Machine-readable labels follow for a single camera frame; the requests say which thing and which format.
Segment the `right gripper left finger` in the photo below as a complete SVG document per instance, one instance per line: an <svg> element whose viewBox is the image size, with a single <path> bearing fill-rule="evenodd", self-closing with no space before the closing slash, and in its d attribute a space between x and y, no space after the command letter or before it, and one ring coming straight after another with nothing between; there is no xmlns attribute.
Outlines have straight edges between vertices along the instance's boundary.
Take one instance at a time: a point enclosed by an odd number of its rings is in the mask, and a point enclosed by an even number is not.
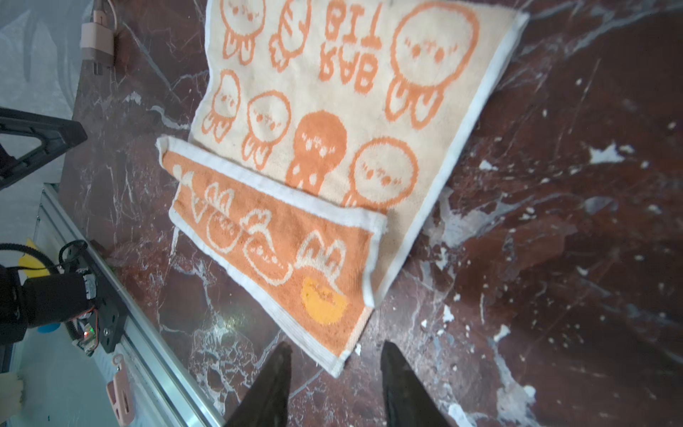
<svg viewBox="0 0 683 427"><path fill-rule="evenodd" d="M225 426L286 426L291 378L292 349L280 343Z"/></svg>

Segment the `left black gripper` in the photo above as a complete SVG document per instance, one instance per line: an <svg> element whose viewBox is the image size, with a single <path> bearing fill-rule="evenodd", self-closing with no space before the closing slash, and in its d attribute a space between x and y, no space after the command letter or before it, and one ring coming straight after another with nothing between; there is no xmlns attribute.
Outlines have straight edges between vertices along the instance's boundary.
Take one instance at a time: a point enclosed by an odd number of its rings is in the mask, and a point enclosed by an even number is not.
<svg viewBox="0 0 683 427"><path fill-rule="evenodd" d="M78 121L8 108L1 108L1 136L19 137L28 143L28 149L17 156L1 147L2 190L88 140Z"/></svg>

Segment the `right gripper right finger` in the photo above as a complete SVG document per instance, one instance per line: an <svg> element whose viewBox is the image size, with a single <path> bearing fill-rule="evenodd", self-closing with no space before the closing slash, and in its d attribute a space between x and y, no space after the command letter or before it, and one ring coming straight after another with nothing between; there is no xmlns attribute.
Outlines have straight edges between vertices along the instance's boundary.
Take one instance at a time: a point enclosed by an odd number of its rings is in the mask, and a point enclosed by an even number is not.
<svg viewBox="0 0 683 427"><path fill-rule="evenodd" d="M449 426L395 343L383 343L381 370L388 426Z"/></svg>

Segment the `orange rabbit pattern towel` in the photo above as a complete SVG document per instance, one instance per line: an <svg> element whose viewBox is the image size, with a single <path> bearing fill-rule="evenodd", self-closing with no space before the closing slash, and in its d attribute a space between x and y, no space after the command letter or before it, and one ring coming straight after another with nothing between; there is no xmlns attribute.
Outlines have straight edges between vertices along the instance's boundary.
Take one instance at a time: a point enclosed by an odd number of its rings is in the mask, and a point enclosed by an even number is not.
<svg viewBox="0 0 683 427"><path fill-rule="evenodd" d="M174 225L332 376L388 293L529 16L211 1L206 95L158 138Z"/></svg>

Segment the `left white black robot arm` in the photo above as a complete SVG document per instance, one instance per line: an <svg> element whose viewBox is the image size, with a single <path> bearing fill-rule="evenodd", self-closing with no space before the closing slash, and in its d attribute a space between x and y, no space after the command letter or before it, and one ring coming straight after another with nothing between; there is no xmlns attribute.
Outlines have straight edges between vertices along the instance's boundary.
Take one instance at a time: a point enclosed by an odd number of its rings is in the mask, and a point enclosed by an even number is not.
<svg viewBox="0 0 683 427"><path fill-rule="evenodd" d="M87 141L85 128L74 120L1 109L1 134L39 141L17 158L1 149L1 189L37 172L56 158ZM21 266L1 267L1 345L19 343L28 329L64 323L94 309L87 295L85 274L61 272L46 254L21 244L3 243L3 252L25 254L39 262L43 277L20 277Z"/></svg>

